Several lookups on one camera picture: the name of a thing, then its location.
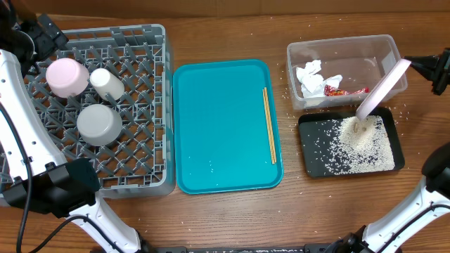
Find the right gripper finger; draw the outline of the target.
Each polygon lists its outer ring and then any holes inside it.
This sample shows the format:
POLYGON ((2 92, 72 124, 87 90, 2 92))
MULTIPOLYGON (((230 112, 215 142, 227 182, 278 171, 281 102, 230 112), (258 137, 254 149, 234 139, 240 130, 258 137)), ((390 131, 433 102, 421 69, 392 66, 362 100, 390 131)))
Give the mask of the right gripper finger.
POLYGON ((439 55, 430 56, 404 56, 405 60, 411 61, 412 65, 422 65, 425 67, 435 67, 439 61, 439 55))
POLYGON ((435 78, 435 64, 411 63, 411 67, 425 79, 435 78))

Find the large white plate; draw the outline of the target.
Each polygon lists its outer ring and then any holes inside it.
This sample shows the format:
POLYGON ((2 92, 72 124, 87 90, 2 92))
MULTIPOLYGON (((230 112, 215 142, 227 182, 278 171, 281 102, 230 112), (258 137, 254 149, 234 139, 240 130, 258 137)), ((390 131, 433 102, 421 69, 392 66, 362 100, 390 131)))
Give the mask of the large white plate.
POLYGON ((394 85, 402 78, 410 64, 410 60, 400 59, 390 72, 375 85, 356 109, 355 116, 359 121, 363 121, 382 102, 394 85))

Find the red snack wrapper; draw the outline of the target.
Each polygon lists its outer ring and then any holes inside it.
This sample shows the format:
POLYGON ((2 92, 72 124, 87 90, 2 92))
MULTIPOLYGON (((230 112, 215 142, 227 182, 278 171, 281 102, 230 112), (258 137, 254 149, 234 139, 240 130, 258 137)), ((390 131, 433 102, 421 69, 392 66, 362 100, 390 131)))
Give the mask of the red snack wrapper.
POLYGON ((347 96, 347 95, 354 95, 354 94, 362 94, 362 93, 368 93, 370 90, 368 87, 365 87, 363 89, 359 89, 354 92, 348 92, 339 88, 336 88, 334 86, 325 85, 324 87, 324 95, 325 96, 347 96))

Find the white napkin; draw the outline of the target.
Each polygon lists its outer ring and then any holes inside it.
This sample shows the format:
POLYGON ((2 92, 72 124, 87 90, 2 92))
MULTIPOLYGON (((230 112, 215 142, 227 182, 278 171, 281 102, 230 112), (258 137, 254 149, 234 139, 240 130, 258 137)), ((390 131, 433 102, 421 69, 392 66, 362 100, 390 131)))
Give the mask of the white napkin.
POLYGON ((321 60, 307 62, 305 67, 296 67, 295 74, 301 84, 304 98, 315 98, 326 96, 326 88, 337 89, 342 81, 341 74, 324 79, 321 71, 321 60))

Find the white cup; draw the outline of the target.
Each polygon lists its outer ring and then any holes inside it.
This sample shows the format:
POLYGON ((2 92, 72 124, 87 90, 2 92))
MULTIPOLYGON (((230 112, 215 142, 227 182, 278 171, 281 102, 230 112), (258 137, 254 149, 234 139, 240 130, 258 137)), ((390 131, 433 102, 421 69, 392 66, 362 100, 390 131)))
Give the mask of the white cup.
POLYGON ((103 100, 107 99, 107 93, 114 100, 119 100, 124 94, 124 84, 122 81, 105 68, 94 70, 90 74, 89 80, 103 100))

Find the grey bowl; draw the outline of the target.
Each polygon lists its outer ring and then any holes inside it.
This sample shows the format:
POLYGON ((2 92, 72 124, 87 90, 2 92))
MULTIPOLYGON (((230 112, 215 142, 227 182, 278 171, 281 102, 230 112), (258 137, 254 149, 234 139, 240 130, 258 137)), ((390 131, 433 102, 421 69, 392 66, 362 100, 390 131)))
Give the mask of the grey bowl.
POLYGON ((94 146, 108 145, 119 137, 122 118, 112 108, 93 104, 78 115, 77 129, 86 143, 94 146))

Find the small pink bowl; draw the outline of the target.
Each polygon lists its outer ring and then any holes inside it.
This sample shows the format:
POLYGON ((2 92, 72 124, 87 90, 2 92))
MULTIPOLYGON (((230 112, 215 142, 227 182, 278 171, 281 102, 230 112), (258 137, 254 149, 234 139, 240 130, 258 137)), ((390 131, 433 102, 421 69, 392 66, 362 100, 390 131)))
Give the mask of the small pink bowl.
POLYGON ((60 98, 78 96, 88 86, 89 71, 71 58, 61 58, 46 69, 46 81, 54 95, 60 98))

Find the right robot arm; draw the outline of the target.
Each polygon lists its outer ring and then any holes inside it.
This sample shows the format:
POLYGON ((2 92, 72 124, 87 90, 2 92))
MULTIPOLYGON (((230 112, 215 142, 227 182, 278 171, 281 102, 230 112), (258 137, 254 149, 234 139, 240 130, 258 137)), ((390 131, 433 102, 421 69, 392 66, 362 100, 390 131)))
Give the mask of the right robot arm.
MULTIPOLYGON (((449 49, 439 55, 406 56, 399 60, 356 110, 363 120, 412 67, 442 94, 449 85, 449 49)), ((383 218, 331 243, 326 252, 399 252, 401 245, 435 219, 449 213, 449 144, 434 151, 422 168, 423 177, 402 202, 383 218)))

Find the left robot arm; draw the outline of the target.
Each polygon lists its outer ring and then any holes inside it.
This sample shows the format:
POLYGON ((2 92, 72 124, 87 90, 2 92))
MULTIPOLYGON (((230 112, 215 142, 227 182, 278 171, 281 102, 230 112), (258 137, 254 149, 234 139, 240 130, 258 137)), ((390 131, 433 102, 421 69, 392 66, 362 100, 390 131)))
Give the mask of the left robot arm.
POLYGON ((98 176, 87 158, 67 161, 42 124, 24 78, 39 61, 64 48, 68 38, 47 15, 17 21, 11 1, 1 2, 1 147, 13 179, 4 202, 23 210, 15 250, 21 252, 28 214, 53 214, 64 221, 41 250, 73 222, 104 252, 153 252, 99 195, 98 176))

